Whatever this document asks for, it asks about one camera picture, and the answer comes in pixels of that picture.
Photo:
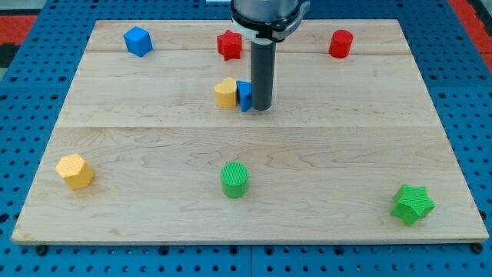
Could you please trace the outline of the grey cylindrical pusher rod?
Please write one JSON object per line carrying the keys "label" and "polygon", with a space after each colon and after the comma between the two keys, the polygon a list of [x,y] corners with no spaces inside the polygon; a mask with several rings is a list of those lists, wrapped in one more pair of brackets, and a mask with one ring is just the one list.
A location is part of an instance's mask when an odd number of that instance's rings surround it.
{"label": "grey cylindrical pusher rod", "polygon": [[268,110],[271,107],[274,64],[274,43],[260,45],[251,43],[251,97],[252,107],[258,111]]}

